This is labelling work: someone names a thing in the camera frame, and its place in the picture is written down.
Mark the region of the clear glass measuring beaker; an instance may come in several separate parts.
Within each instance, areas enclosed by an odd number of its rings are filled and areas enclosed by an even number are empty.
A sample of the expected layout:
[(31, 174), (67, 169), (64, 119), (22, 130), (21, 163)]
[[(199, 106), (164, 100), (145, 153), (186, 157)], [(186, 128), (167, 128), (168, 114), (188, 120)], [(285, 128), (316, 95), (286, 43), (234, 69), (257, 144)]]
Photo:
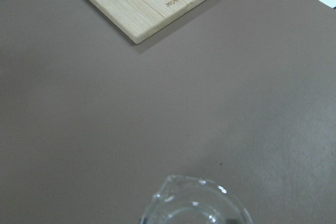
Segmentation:
[(210, 179), (169, 175), (139, 223), (253, 223), (240, 200)]

